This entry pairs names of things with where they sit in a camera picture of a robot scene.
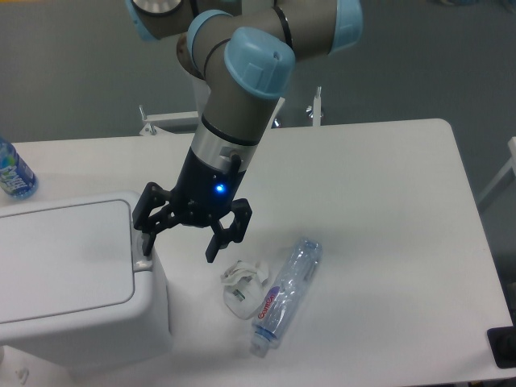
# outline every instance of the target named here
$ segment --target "blue led light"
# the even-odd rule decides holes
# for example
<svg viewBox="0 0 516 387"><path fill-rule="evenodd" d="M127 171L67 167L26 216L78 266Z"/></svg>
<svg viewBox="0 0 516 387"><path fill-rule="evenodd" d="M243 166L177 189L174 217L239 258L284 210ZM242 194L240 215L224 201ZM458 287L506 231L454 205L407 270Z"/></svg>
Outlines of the blue led light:
<svg viewBox="0 0 516 387"><path fill-rule="evenodd" d="M215 191L217 192L217 194L224 194L226 192L226 186L224 184L216 185Z"/></svg>

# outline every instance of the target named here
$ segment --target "light blue cap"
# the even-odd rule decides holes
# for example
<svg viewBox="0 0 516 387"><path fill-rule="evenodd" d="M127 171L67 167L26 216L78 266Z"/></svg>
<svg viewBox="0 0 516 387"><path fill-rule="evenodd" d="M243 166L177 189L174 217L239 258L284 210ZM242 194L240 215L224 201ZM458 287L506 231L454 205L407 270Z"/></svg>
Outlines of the light blue cap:
<svg viewBox="0 0 516 387"><path fill-rule="evenodd" d="M126 0L126 7L129 11L129 15L131 16L132 22L135 24L136 30L138 31L139 37L146 42L155 42L158 39L155 38L148 29L144 26L142 21L139 19L138 14L136 13L135 6L133 6L131 0Z"/></svg>
<svg viewBox="0 0 516 387"><path fill-rule="evenodd" d="M330 53L355 44L363 28L364 16L360 0L337 0L337 23Z"/></svg>
<svg viewBox="0 0 516 387"><path fill-rule="evenodd" d="M259 98L276 99L287 89L296 56L287 44L267 32L241 27L226 45L224 63L246 91Z"/></svg>
<svg viewBox="0 0 516 387"><path fill-rule="evenodd" d="M190 27L188 27L188 34L186 36L186 45L188 47L188 51L190 53L190 58L192 59L192 63L196 69L197 69L197 65L195 64L194 50L193 50L195 35L199 31L199 28L202 27L202 24L204 24L206 22L206 20L213 18L214 16L217 16L217 15L231 16L227 12L224 12L223 10L207 10L207 11L199 14L199 16L197 18L195 18L193 20L193 22L190 24Z"/></svg>

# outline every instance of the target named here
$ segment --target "blue bottle label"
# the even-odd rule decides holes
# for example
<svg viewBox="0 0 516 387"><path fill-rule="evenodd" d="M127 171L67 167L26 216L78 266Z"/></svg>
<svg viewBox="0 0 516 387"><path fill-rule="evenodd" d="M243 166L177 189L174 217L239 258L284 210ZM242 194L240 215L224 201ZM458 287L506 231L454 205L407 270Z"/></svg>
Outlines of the blue bottle label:
<svg viewBox="0 0 516 387"><path fill-rule="evenodd" d="M9 155L2 160L0 165L0 186L9 195L22 195L30 191L34 184L34 173L17 153Z"/></svg>

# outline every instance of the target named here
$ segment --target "white plastic container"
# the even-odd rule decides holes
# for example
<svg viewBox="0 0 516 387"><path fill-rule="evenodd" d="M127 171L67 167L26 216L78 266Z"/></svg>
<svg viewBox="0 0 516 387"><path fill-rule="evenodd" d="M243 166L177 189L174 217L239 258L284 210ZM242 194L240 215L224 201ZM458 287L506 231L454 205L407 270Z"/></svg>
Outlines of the white plastic container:
<svg viewBox="0 0 516 387"><path fill-rule="evenodd" d="M0 346L69 368L167 352L167 280L118 192L0 209Z"/></svg>

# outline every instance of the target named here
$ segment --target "plastic water bottle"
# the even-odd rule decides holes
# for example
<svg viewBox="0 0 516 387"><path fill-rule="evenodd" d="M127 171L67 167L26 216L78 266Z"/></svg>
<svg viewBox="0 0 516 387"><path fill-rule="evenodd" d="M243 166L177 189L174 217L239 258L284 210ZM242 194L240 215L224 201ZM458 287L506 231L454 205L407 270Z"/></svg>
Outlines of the plastic water bottle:
<svg viewBox="0 0 516 387"><path fill-rule="evenodd" d="M15 147L0 137L0 187L16 199L31 196L38 188L38 181Z"/></svg>
<svg viewBox="0 0 516 387"><path fill-rule="evenodd" d="M292 256L281 268L258 315L252 321L255 328L251 341L253 354L264 357L270 347L280 345L322 255L321 245L306 238L294 247Z"/></svg>

